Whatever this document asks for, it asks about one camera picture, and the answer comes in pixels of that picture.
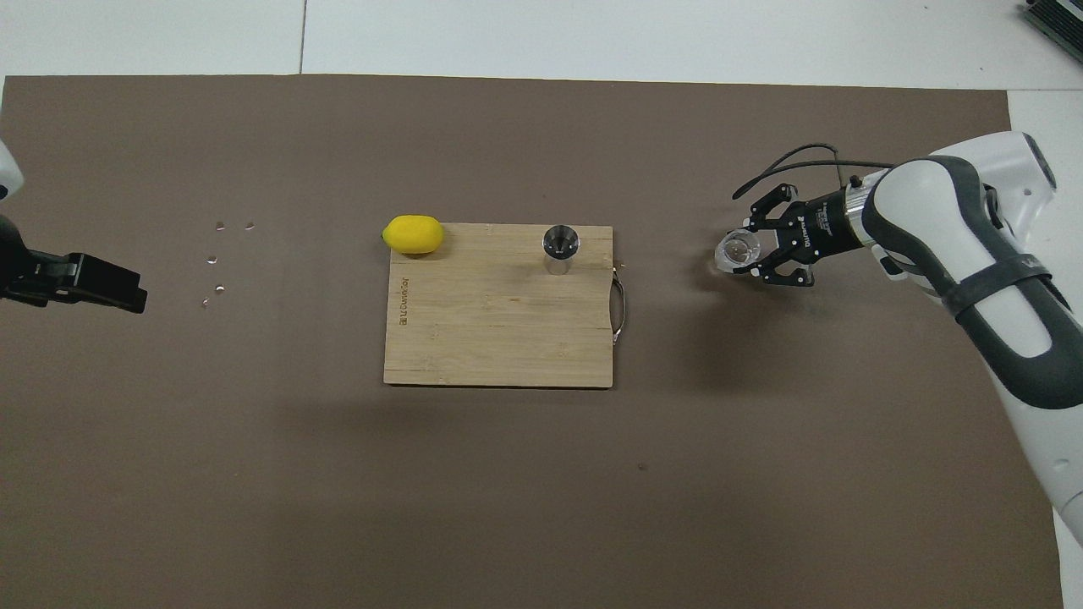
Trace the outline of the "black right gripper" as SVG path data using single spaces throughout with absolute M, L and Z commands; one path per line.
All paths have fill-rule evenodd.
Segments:
M 797 200 L 797 195 L 798 190 L 792 184 L 780 184 L 751 205 L 751 230 L 790 226 L 790 245 L 795 246 L 793 252 L 774 250 L 748 265 L 751 276 L 765 284 L 812 288 L 815 274 L 810 265 L 797 260 L 820 260 L 864 247 L 848 216 L 846 190 L 836 190 L 813 200 Z M 782 215 L 770 218 L 780 206 L 784 207 Z

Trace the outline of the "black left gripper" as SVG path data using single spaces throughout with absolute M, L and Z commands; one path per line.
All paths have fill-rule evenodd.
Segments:
M 73 293 L 66 284 L 70 278 Z M 1 298 L 6 300 L 32 307 L 86 300 L 143 315 L 147 296 L 138 272 L 93 255 L 52 255 L 23 245 L 1 248 Z

